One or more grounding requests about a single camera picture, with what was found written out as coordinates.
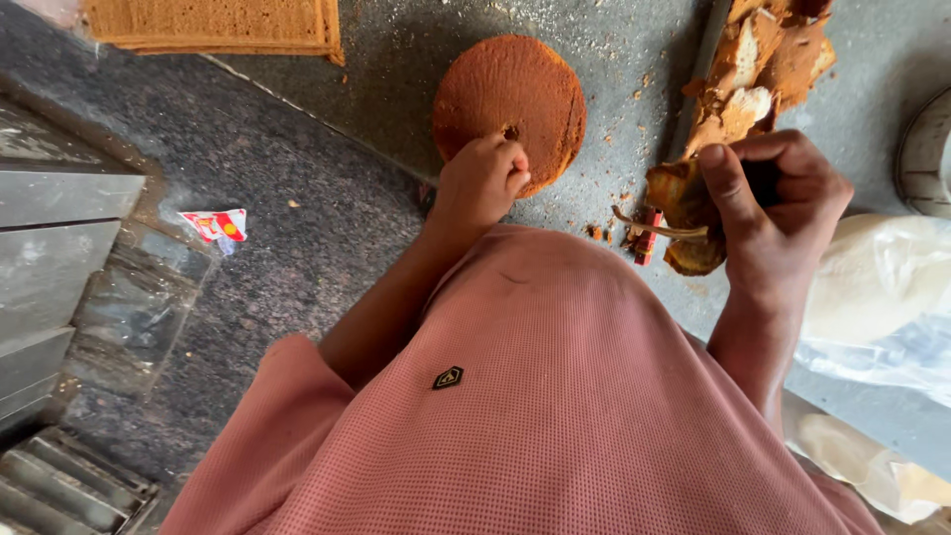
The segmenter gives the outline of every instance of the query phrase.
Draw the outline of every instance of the right hand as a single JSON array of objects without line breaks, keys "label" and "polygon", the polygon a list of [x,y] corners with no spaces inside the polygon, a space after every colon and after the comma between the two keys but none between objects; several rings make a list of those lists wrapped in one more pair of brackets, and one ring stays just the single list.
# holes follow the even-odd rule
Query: right hand
[{"label": "right hand", "polygon": [[[775,312],[802,307],[852,185],[798,130],[708,146],[699,159],[727,236],[730,294]],[[780,204],[757,204],[747,181],[757,177],[745,176],[741,160],[775,162]]]}]

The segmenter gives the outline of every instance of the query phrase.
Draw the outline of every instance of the person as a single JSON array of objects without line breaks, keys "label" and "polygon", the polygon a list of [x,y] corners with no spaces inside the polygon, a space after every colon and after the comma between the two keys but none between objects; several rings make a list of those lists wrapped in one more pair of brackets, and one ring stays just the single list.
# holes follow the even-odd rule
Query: person
[{"label": "person", "polygon": [[[497,225],[522,147],[474,140],[422,232],[315,346],[274,344],[162,533],[879,533],[786,450],[780,394],[852,186],[793,130],[699,155],[729,296],[704,347],[618,255]],[[773,160],[757,205],[742,160]]]}]

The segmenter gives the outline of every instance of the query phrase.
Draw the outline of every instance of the gray floor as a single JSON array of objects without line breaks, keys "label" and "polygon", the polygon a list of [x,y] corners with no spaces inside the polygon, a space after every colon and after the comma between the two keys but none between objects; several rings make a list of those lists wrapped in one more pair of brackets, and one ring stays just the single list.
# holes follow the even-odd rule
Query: gray floor
[{"label": "gray floor", "polygon": [[[903,124],[951,83],[951,5],[839,2],[829,24],[837,76],[783,121],[856,182],[853,210],[903,213],[891,162]],[[317,58],[221,59],[425,178],[438,167],[428,109],[452,58],[481,37],[535,34],[575,66],[590,97],[588,135],[565,176],[519,203],[512,219],[579,233],[607,222],[611,195],[637,193],[647,166],[667,153],[708,2],[345,0],[341,10],[347,69]],[[154,392],[142,400],[86,390],[68,415],[124,464],[175,481],[221,429],[267,343],[290,330],[320,335],[409,242],[418,229],[412,178],[200,58],[97,54],[7,0],[0,17],[0,72],[157,160],[169,192],[160,218],[171,224],[174,211],[193,208],[251,213],[251,240],[208,282]],[[640,100],[629,98],[635,90]],[[290,198],[301,208],[289,208]],[[687,279],[658,261],[638,271],[675,319],[708,336],[726,297],[722,270]],[[948,409],[798,368],[788,385],[951,479]]]},{"label": "gray floor", "polygon": [[[0,89],[38,95],[138,147],[175,212],[248,210],[248,241],[204,280],[147,392],[84,383],[62,425],[174,488],[289,332],[332,326],[416,236],[416,181],[197,56],[98,51],[0,0]],[[301,206],[291,208],[289,199]]]}]

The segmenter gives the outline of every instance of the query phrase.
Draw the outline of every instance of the red and white wrapper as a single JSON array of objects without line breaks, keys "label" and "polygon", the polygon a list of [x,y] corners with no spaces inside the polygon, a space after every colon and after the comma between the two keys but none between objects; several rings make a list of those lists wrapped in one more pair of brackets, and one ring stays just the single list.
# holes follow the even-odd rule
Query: red and white wrapper
[{"label": "red and white wrapper", "polygon": [[236,242],[244,241],[244,208],[229,211],[180,211],[206,242],[226,236]]}]

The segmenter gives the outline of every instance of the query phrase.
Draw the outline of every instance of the cake hole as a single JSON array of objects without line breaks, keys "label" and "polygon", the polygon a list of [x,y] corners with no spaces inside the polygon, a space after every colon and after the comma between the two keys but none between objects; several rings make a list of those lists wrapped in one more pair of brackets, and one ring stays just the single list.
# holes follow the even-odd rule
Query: cake hole
[{"label": "cake hole", "polygon": [[502,135],[509,141],[518,141],[518,129],[515,126],[508,126],[502,130]]}]

